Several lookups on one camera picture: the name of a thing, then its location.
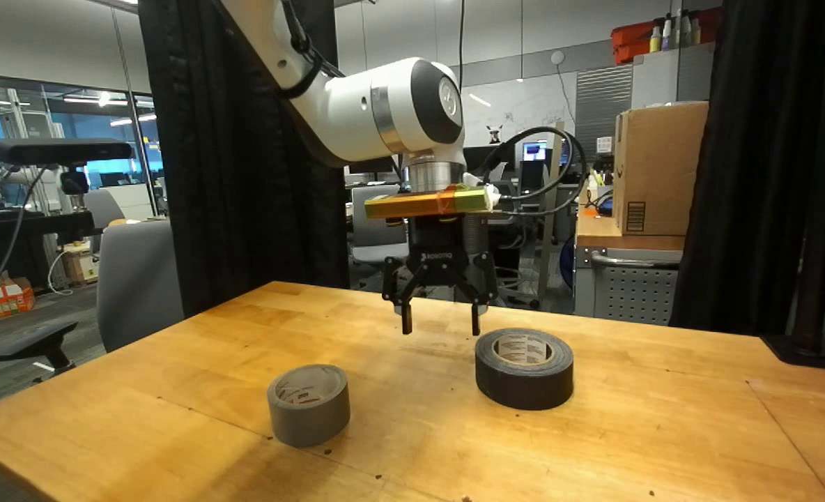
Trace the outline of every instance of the wooden tabletop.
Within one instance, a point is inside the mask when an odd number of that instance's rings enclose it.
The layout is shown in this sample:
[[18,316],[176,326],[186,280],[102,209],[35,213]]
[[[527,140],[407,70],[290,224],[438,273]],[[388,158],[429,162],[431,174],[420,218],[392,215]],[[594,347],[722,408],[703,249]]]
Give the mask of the wooden tabletop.
[[576,213],[576,246],[579,249],[659,249],[680,252],[686,236],[654,234],[622,234],[612,218],[595,213]]
[[[825,499],[825,372],[754,337],[491,309],[574,349],[574,397],[474,384],[467,308],[273,281],[0,401],[0,469],[53,499]],[[350,425],[273,439],[264,391],[346,372]]]

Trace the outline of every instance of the black curtain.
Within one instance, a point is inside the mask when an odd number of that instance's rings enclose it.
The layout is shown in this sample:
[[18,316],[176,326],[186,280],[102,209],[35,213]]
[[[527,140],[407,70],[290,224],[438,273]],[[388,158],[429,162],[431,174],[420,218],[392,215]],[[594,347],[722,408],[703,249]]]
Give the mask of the black curtain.
[[825,0],[725,0],[671,324],[786,334],[795,301],[818,330]]
[[[294,0],[335,61],[332,0]],[[186,313],[271,280],[347,280],[342,174],[315,162],[218,0],[147,0],[140,24]]]

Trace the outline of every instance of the laboratory room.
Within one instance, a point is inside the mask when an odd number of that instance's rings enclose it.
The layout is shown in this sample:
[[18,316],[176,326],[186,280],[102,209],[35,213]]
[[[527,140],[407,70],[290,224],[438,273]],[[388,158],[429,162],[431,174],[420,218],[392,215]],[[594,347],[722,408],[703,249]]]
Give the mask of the laboratory room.
[[825,499],[825,0],[0,0],[0,499]]

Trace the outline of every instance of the cardboard box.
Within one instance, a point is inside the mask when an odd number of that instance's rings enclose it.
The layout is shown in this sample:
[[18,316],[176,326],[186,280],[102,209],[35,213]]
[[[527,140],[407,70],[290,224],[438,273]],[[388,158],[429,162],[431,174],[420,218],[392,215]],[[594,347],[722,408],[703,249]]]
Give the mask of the cardboard box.
[[622,234],[689,234],[704,100],[630,108],[615,116],[612,218]]
[[31,313],[34,309],[34,291],[31,281],[7,273],[0,277],[0,317]]
[[71,284],[98,281],[101,264],[88,241],[66,242],[60,259]]

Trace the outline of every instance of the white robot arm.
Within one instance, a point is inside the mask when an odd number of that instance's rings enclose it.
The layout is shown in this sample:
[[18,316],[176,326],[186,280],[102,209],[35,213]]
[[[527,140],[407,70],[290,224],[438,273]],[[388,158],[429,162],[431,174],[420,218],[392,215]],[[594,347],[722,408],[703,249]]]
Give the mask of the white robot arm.
[[411,333],[411,292],[429,284],[450,284],[471,301],[471,333],[480,313],[495,298],[495,273],[487,252],[466,246],[471,229],[484,229],[477,213],[491,209],[487,190],[474,206],[455,206],[463,179],[463,104],[449,66],[403,59],[357,75],[336,75],[324,61],[286,0],[219,0],[251,50],[262,59],[280,97],[291,104],[307,128],[307,146],[335,165],[402,157],[410,174],[410,199],[431,202],[424,213],[389,209],[381,218],[407,218],[410,257],[385,259],[381,298],[392,301],[403,334]]
[[463,105],[449,66],[403,59],[329,75],[283,0],[219,0],[317,146],[339,165],[402,154],[411,193],[449,185],[463,158]]

